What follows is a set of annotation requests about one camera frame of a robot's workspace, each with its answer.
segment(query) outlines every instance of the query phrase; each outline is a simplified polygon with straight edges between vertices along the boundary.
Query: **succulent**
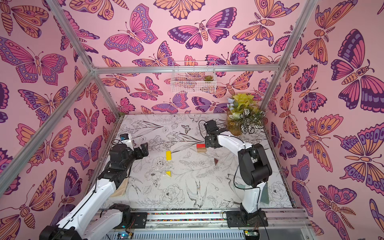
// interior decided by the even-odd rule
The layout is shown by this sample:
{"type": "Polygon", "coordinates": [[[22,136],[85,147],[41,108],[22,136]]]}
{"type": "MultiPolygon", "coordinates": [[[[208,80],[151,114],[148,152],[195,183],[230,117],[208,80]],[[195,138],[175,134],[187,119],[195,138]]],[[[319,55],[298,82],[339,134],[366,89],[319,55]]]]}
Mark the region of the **succulent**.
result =
{"type": "Polygon", "coordinates": [[[207,81],[207,82],[210,82],[210,81],[213,81],[213,77],[212,76],[205,76],[205,78],[204,78],[204,81],[207,81]]]}

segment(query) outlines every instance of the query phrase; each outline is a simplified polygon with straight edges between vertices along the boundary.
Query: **bird drawing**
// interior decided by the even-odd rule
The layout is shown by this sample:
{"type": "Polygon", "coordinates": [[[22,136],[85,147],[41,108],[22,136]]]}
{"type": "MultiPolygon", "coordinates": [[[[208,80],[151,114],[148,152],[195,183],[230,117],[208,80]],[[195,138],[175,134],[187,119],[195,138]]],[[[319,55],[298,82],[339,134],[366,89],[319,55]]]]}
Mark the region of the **bird drawing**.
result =
{"type": "Polygon", "coordinates": [[[229,182],[228,182],[228,185],[229,187],[232,189],[232,191],[234,192],[234,194],[236,194],[236,196],[239,198],[239,199],[243,199],[243,195],[244,195],[244,190],[241,190],[241,189],[238,189],[236,188],[234,185],[233,185],[233,178],[234,178],[234,175],[233,174],[229,174],[228,173],[228,176],[225,177],[225,179],[228,179],[229,182]]]}
{"type": "Polygon", "coordinates": [[[195,201],[193,207],[194,208],[201,208],[202,205],[204,205],[205,197],[207,196],[207,188],[205,187],[205,193],[204,193],[204,196],[202,196],[201,195],[200,180],[199,180],[199,184],[197,184],[196,180],[195,180],[195,183],[196,183],[197,193],[193,193],[188,188],[187,180],[185,181],[185,185],[187,187],[188,196],[189,196],[190,200],[195,201]]]}

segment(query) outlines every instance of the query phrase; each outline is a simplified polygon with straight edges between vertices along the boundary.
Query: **butterfly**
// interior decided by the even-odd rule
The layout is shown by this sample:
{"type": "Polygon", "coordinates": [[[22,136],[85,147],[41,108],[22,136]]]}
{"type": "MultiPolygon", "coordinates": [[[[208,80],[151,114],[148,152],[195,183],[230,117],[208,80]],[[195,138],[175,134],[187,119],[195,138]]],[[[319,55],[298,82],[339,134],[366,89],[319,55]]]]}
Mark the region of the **butterfly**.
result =
{"type": "Polygon", "coordinates": [[[180,109],[185,109],[188,108],[187,102],[187,93],[184,91],[181,91],[179,93],[176,93],[175,96],[172,98],[172,102],[169,99],[168,103],[160,103],[156,104],[155,106],[152,107],[153,111],[160,111],[160,112],[168,112],[171,114],[178,113],[178,108],[180,109]]]}
{"type": "MultiPolygon", "coordinates": [[[[107,66],[109,68],[120,68],[121,67],[121,64],[112,59],[112,58],[109,58],[107,56],[101,56],[105,62],[105,64],[107,64],[107,66]]],[[[127,79],[125,77],[135,77],[137,75],[139,75],[140,73],[118,73],[118,74],[109,74],[107,76],[111,76],[111,77],[115,77],[119,80],[123,80],[123,81],[126,81],[127,79]]]]}
{"type": "Polygon", "coordinates": [[[105,41],[104,46],[108,50],[116,49],[120,52],[128,49],[131,53],[139,56],[144,51],[144,47],[141,44],[142,42],[151,44],[157,40],[156,35],[149,29],[151,24],[152,20],[149,18],[149,8],[144,4],[139,4],[132,11],[129,19],[129,27],[131,30],[128,30],[127,22],[125,22],[127,34],[110,36],[105,41]]]}
{"type": "Polygon", "coordinates": [[[288,167],[283,167],[283,173],[284,173],[284,176],[285,177],[288,177],[288,175],[289,175],[289,170],[288,170],[288,167]]]}
{"type": "Polygon", "coordinates": [[[226,103],[211,102],[202,97],[192,97],[192,102],[196,107],[196,110],[200,110],[203,113],[206,111],[213,111],[214,113],[225,113],[228,109],[226,103]]]}
{"type": "Polygon", "coordinates": [[[324,186],[319,186],[318,189],[320,193],[323,194],[323,196],[320,196],[322,201],[317,200],[317,204],[320,209],[325,212],[325,217],[328,222],[336,228],[340,237],[343,240],[349,240],[348,232],[336,212],[341,215],[345,224],[351,229],[354,229],[354,227],[350,224],[343,213],[352,215],[356,215],[356,213],[349,207],[339,207],[337,204],[345,205],[352,202],[357,196],[356,192],[349,188],[340,190],[332,185],[329,185],[328,189],[324,186]]]}
{"type": "MultiPolygon", "coordinates": [[[[36,109],[36,116],[40,120],[40,126],[45,123],[45,121],[49,118],[51,113],[56,110],[56,108],[59,107],[61,102],[68,96],[68,87],[62,87],[60,88],[55,96],[52,99],[52,94],[50,97],[47,98],[29,91],[25,89],[20,89],[19,90],[20,96],[24,98],[24,101],[28,104],[29,108],[32,110],[36,109]]],[[[70,119],[71,116],[67,113],[63,117],[69,117],[70,119]]]]}
{"type": "Polygon", "coordinates": [[[305,188],[306,182],[304,182],[309,173],[310,160],[303,154],[303,157],[297,160],[297,165],[291,165],[291,174],[294,178],[296,178],[296,180],[292,181],[292,191],[299,196],[301,205],[307,211],[308,216],[313,217],[312,201],[307,189],[305,188]]]}
{"type": "MultiPolygon", "coordinates": [[[[264,1],[264,0],[255,0],[256,7],[259,10],[263,18],[280,18],[286,16],[293,12],[298,6],[299,3],[292,5],[290,8],[285,8],[284,4],[280,1],[274,3],[273,0],[264,1]]],[[[255,38],[256,41],[262,41],[264,39],[268,40],[269,46],[273,44],[273,34],[265,26],[273,26],[275,22],[270,19],[261,19],[259,14],[255,12],[255,17],[258,21],[253,21],[250,25],[258,24],[246,28],[238,33],[236,33],[232,38],[241,40],[241,41],[250,41],[255,38]]]]}
{"type": "MultiPolygon", "coordinates": [[[[8,106],[9,90],[5,83],[0,83],[0,109],[5,109],[8,106]]],[[[0,123],[4,123],[8,116],[4,112],[0,112],[0,123]]]]}
{"type": "MultiPolygon", "coordinates": [[[[72,18],[71,14],[68,11],[66,11],[66,10],[63,10],[63,12],[64,12],[64,15],[66,16],[67,20],[70,22],[70,25],[71,25],[72,29],[74,30],[76,36],[79,38],[79,41],[80,41],[81,45],[83,46],[84,50],[87,51],[87,52],[90,52],[90,53],[99,53],[93,47],[85,44],[87,41],[84,38],[86,38],[86,39],[99,39],[100,37],[96,36],[93,33],[90,33],[87,30],[80,29],[79,25],[77,25],[77,23],[74,21],[74,19],[72,18]]],[[[67,37],[67,35],[66,35],[65,31],[63,30],[63,28],[60,26],[60,23],[57,21],[57,19],[55,17],[54,17],[54,19],[55,19],[55,21],[57,23],[57,26],[59,27],[60,32],[62,34],[60,50],[61,51],[66,50],[68,45],[70,46],[70,48],[73,48],[72,43],[70,42],[70,40],[67,37]]],[[[73,49],[73,59],[74,59],[74,61],[77,62],[78,58],[79,58],[78,53],[76,52],[75,49],[73,49]]]]}
{"type": "Polygon", "coordinates": [[[103,126],[103,137],[104,137],[104,142],[105,142],[105,143],[107,143],[107,140],[108,140],[110,134],[111,134],[111,132],[108,131],[108,130],[103,126]]]}
{"type": "Polygon", "coordinates": [[[40,185],[36,189],[36,192],[34,193],[28,206],[26,205],[28,201],[28,194],[32,189],[32,187],[35,186],[34,184],[26,194],[27,200],[23,205],[21,205],[18,208],[13,208],[13,207],[5,208],[5,209],[18,210],[20,211],[20,213],[0,219],[0,223],[1,223],[0,232],[2,233],[3,239],[14,240],[17,237],[17,234],[19,233],[19,230],[20,230],[21,218],[24,218],[23,222],[27,227],[33,228],[33,229],[35,228],[36,221],[31,210],[40,212],[52,206],[53,201],[55,200],[55,192],[53,191],[53,188],[55,187],[56,176],[57,176],[56,170],[52,170],[50,173],[48,173],[48,175],[43,179],[43,181],[40,183],[40,185]]]}
{"type": "Polygon", "coordinates": [[[88,181],[90,181],[90,180],[91,180],[91,177],[93,176],[93,172],[94,172],[94,170],[93,170],[93,169],[88,169],[88,172],[87,172],[88,181]]]}
{"type": "Polygon", "coordinates": [[[271,60],[269,60],[269,58],[267,58],[267,57],[265,57],[263,55],[256,55],[255,56],[255,61],[256,61],[257,64],[278,64],[279,61],[280,61],[280,56],[281,55],[279,55],[279,56],[277,56],[275,58],[272,58],[271,56],[268,56],[268,57],[271,58],[271,60]]]}
{"type": "Polygon", "coordinates": [[[382,124],[376,124],[374,127],[366,128],[358,133],[358,136],[346,136],[338,138],[341,142],[340,146],[358,156],[346,156],[345,158],[359,161],[354,162],[344,168],[345,175],[340,179],[351,178],[358,182],[364,182],[366,180],[366,186],[372,191],[376,191],[384,196],[384,187],[382,182],[384,181],[384,173],[380,171],[375,165],[370,162],[375,162],[373,159],[379,157],[370,158],[379,147],[383,144],[384,139],[381,137],[384,135],[384,122],[382,124]]]}
{"type": "Polygon", "coordinates": [[[149,98],[150,100],[156,101],[157,96],[163,95],[163,92],[159,90],[159,86],[154,84],[153,80],[150,77],[145,78],[145,85],[147,86],[148,89],[144,86],[144,84],[142,83],[139,83],[139,84],[142,87],[142,89],[141,88],[135,88],[135,89],[142,92],[131,93],[130,96],[134,98],[141,98],[144,100],[147,100],[149,98]]]}
{"type": "Polygon", "coordinates": [[[194,10],[201,10],[205,0],[156,0],[153,5],[164,10],[169,10],[173,18],[187,19],[188,14],[194,10]]]}
{"type": "Polygon", "coordinates": [[[120,99],[120,105],[118,104],[117,108],[120,113],[124,114],[128,114],[136,109],[135,106],[129,103],[129,99],[127,97],[120,99]]]}
{"type": "Polygon", "coordinates": [[[314,221],[310,221],[310,224],[316,236],[320,236],[324,234],[324,231],[314,221]]]}
{"type": "Polygon", "coordinates": [[[288,64],[285,66],[283,77],[285,76],[285,82],[287,83],[290,79],[291,76],[297,74],[299,72],[299,67],[298,66],[291,66],[291,61],[288,62],[288,64]]]}
{"type": "Polygon", "coordinates": [[[259,82],[258,90],[255,90],[255,88],[253,88],[254,93],[250,93],[250,95],[253,95],[254,101],[260,102],[261,100],[263,100],[263,96],[269,85],[269,82],[267,80],[268,78],[262,78],[259,82]]]}
{"type": "Polygon", "coordinates": [[[203,39],[208,41],[208,35],[214,43],[219,43],[222,38],[229,36],[229,31],[220,28],[230,28],[236,18],[236,8],[226,8],[211,17],[204,26],[202,20],[195,26],[177,26],[168,31],[168,36],[174,41],[184,44],[187,49],[202,48],[203,39]]]}
{"type": "Polygon", "coordinates": [[[67,65],[62,55],[52,53],[41,59],[32,57],[23,47],[3,37],[0,37],[0,55],[4,62],[16,66],[22,83],[35,83],[42,74],[45,83],[57,86],[58,73],[64,72],[67,65]]]}
{"type": "Polygon", "coordinates": [[[108,123],[108,124],[111,124],[111,122],[115,123],[116,121],[116,116],[113,114],[113,112],[111,111],[110,108],[106,109],[106,108],[103,108],[101,110],[101,112],[104,114],[105,116],[105,122],[108,123]]]}
{"type": "MultiPolygon", "coordinates": [[[[122,8],[129,10],[127,5],[123,0],[113,0],[122,8]]],[[[114,14],[113,7],[110,0],[96,0],[96,1],[87,1],[87,0],[71,0],[70,7],[73,10],[80,12],[96,13],[99,11],[97,16],[104,20],[111,20],[114,14]]]]}
{"type": "MultiPolygon", "coordinates": [[[[248,64],[248,57],[249,51],[245,49],[245,45],[242,43],[239,43],[238,45],[235,46],[233,49],[231,56],[223,60],[222,58],[215,56],[215,55],[207,55],[205,57],[205,60],[208,61],[207,65],[246,65],[248,64]]],[[[216,72],[216,75],[218,77],[222,77],[226,74],[227,72],[216,72]]]]}
{"type": "Polygon", "coordinates": [[[61,207],[53,217],[52,222],[50,224],[51,226],[56,226],[61,219],[67,216],[67,214],[74,209],[75,205],[70,203],[75,200],[73,196],[76,196],[81,193],[82,183],[83,179],[79,178],[79,174],[77,173],[76,169],[74,167],[70,167],[64,180],[65,198],[61,196],[61,202],[59,202],[59,206],[60,203],[63,203],[63,205],[61,205],[61,207]]]}
{"type": "Polygon", "coordinates": [[[377,225],[380,227],[380,229],[384,232],[384,216],[379,213],[379,209],[377,208],[376,202],[373,199],[369,200],[369,207],[371,209],[372,217],[377,223],[377,225]]]}
{"type": "Polygon", "coordinates": [[[300,139],[299,129],[297,128],[295,122],[293,121],[293,119],[290,116],[290,115],[294,116],[292,114],[291,110],[289,109],[289,105],[291,103],[291,98],[292,98],[292,84],[288,84],[287,89],[285,90],[284,96],[282,96],[280,98],[280,107],[285,112],[282,112],[279,117],[280,118],[285,117],[284,122],[283,122],[283,131],[285,133],[289,132],[295,138],[300,139]]]}
{"type": "MultiPolygon", "coordinates": [[[[2,149],[0,147],[0,174],[3,172],[3,170],[8,166],[8,164],[11,163],[13,160],[12,156],[7,155],[7,150],[2,149]]],[[[19,183],[20,177],[17,176],[11,185],[5,190],[4,194],[5,195],[10,195],[12,192],[18,190],[18,186],[20,185],[19,183]]]]}
{"type": "Polygon", "coordinates": [[[149,108],[146,108],[143,105],[141,106],[141,111],[143,114],[154,114],[149,108]]]}
{"type": "Polygon", "coordinates": [[[323,137],[328,133],[335,130],[343,121],[343,117],[336,115],[328,115],[317,120],[312,118],[310,121],[307,118],[304,118],[307,121],[307,131],[309,136],[305,138],[304,147],[309,153],[313,153],[313,156],[316,158],[317,162],[320,163],[320,166],[325,168],[325,170],[333,172],[331,159],[323,145],[321,144],[322,139],[329,138],[323,137]]]}
{"type": "Polygon", "coordinates": [[[333,26],[337,23],[342,17],[344,17],[356,4],[358,0],[348,0],[341,3],[338,3],[331,11],[331,8],[327,8],[324,12],[320,12],[320,6],[317,5],[315,12],[315,20],[316,24],[324,29],[325,31],[318,29],[315,30],[314,34],[316,37],[307,42],[304,47],[301,49],[300,54],[302,54],[305,50],[308,51],[310,55],[313,54],[313,58],[323,65],[327,65],[328,63],[328,54],[327,48],[325,46],[325,42],[329,41],[329,38],[326,33],[330,33],[334,30],[333,26]]]}
{"type": "Polygon", "coordinates": [[[288,141],[283,140],[283,136],[280,137],[279,130],[277,129],[274,122],[271,122],[271,134],[273,146],[280,148],[279,155],[282,156],[284,160],[287,160],[287,157],[293,158],[296,156],[296,149],[288,141]]]}
{"type": "MultiPolygon", "coordinates": [[[[81,72],[77,66],[74,67],[74,80],[76,84],[80,82],[80,80],[83,78],[81,75],[81,72]]],[[[80,96],[77,98],[76,101],[79,101],[83,98],[84,94],[88,98],[90,96],[90,100],[92,102],[92,105],[97,109],[96,106],[96,100],[97,100],[97,94],[99,93],[99,88],[97,87],[96,83],[90,83],[81,93],[80,96]]]]}
{"type": "Polygon", "coordinates": [[[181,127],[184,128],[185,134],[187,134],[191,130],[189,125],[181,125],[181,127]]]}
{"type": "Polygon", "coordinates": [[[324,106],[324,104],[327,102],[327,98],[324,97],[324,95],[320,93],[310,93],[310,91],[315,90],[311,89],[310,87],[314,77],[316,76],[316,72],[317,65],[312,65],[311,68],[304,70],[303,76],[297,79],[295,83],[295,92],[304,91],[299,96],[300,98],[304,96],[304,98],[298,105],[299,111],[302,113],[306,113],[309,110],[315,113],[319,107],[324,106]]]}
{"type": "MultiPolygon", "coordinates": [[[[214,94],[215,98],[222,98],[225,96],[227,93],[227,89],[231,95],[235,95],[235,91],[233,88],[238,89],[238,90],[245,90],[249,87],[250,83],[248,82],[249,79],[252,77],[253,71],[246,71],[243,74],[241,74],[239,77],[236,78],[235,81],[233,81],[232,84],[230,84],[231,79],[229,79],[229,83],[226,83],[225,86],[216,86],[216,92],[214,94]]],[[[202,88],[204,92],[209,93],[210,89],[204,89],[202,88]]]]}
{"type": "MultiPolygon", "coordinates": [[[[157,58],[153,54],[153,59],[136,59],[132,62],[140,67],[159,67],[159,66],[179,66],[179,64],[174,63],[172,52],[170,51],[167,41],[164,41],[160,44],[159,49],[157,50],[157,58]]],[[[154,73],[156,78],[159,79],[159,74],[154,73]]]]}
{"type": "Polygon", "coordinates": [[[99,110],[92,114],[92,109],[87,114],[87,111],[84,108],[84,114],[77,108],[74,108],[74,114],[77,117],[77,124],[82,128],[82,132],[87,135],[87,132],[91,131],[91,134],[95,132],[95,127],[97,125],[97,118],[99,117],[99,110]]]}
{"type": "Polygon", "coordinates": [[[277,100],[276,99],[276,96],[277,94],[279,93],[280,91],[280,88],[281,88],[281,84],[279,83],[276,87],[275,87],[275,90],[273,91],[272,93],[272,96],[271,96],[271,99],[269,100],[268,104],[267,104],[267,107],[268,109],[273,112],[276,116],[277,114],[277,107],[276,107],[276,103],[275,101],[277,100]]]}
{"type": "Polygon", "coordinates": [[[1,2],[3,26],[8,35],[11,36],[13,30],[13,21],[10,15],[12,12],[13,18],[26,34],[33,38],[40,37],[41,29],[38,26],[43,25],[48,20],[48,12],[36,6],[16,6],[10,8],[8,6],[9,2],[9,0],[1,2]]]}
{"type": "Polygon", "coordinates": [[[80,162],[83,170],[86,169],[90,160],[93,162],[99,159],[99,149],[101,148],[101,142],[103,141],[103,136],[97,136],[95,140],[93,140],[90,146],[86,145],[85,147],[74,147],[68,153],[68,157],[72,158],[74,162],[80,162]]]}
{"type": "MultiPolygon", "coordinates": [[[[18,133],[17,139],[21,146],[25,146],[25,144],[31,139],[31,137],[35,134],[35,130],[32,128],[19,123],[16,132],[18,133]]],[[[53,133],[51,139],[49,141],[45,140],[37,149],[37,151],[33,154],[31,159],[28,161],[31,164],[31,167],[27,169],[27,173],[29,173],[33,166],[38,166],[40,163],[44,163],[44,161],[49,158],[51,162],[60,162],[62,165],[64,164],[61,161],[61,158],[65,153],[65,146],[67,146],[71,136],[71,127],[64,127],[58,134],[53,138],[53,133]]]]}
{"type": "Polygon", "coordinates": [[[360,107],[374,113],[384,113],[384,82],[376,77],[364,75],[369,69],[372,69],[369,67],[370,62],[368,59],[368,66],[361,68],[364,54],[364,39],[358,30],[353,29],[345,37],[338,53],[339,57],[347,60],[353,67],[343,60],[335,59],[331,63],[331,68],[333,69],[331,79],[338,80],[344,78],[341,84],[351,83],[340,92],[339,98],[346,101],[347,108],[354,109],[359,103],[360,83],[358,77],[361,76],[360,107]]]}

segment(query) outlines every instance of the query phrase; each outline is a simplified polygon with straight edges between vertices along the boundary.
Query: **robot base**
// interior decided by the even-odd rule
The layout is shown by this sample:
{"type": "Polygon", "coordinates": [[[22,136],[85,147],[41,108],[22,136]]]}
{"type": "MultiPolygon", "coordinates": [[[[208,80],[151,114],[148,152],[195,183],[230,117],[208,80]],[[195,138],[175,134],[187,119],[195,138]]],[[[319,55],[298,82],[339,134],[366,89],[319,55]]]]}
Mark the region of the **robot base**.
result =
{"type": "Polygon", "coordinates": [[[241,205],[240,211],[228,211],[226,214],[228,227],[254,227],[255,225],[259,227],[268,226],[265,212],[261,211],[261,209],[249,214],[244,211],[241,205]]]}

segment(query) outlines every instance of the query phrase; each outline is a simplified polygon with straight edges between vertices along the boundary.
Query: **potted plant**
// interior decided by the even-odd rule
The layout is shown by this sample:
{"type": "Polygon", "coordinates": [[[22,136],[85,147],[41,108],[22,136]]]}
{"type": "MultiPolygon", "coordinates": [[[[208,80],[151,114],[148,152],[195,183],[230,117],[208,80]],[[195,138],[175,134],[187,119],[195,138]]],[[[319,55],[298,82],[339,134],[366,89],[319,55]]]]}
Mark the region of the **potted plant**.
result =
{"type": "Polygon", "coordinates": [[[263,128],[265,112],[260,110],[252,95],[239,93],[228,98],[227,128],[235,136],[254,133],[263,128]]]}

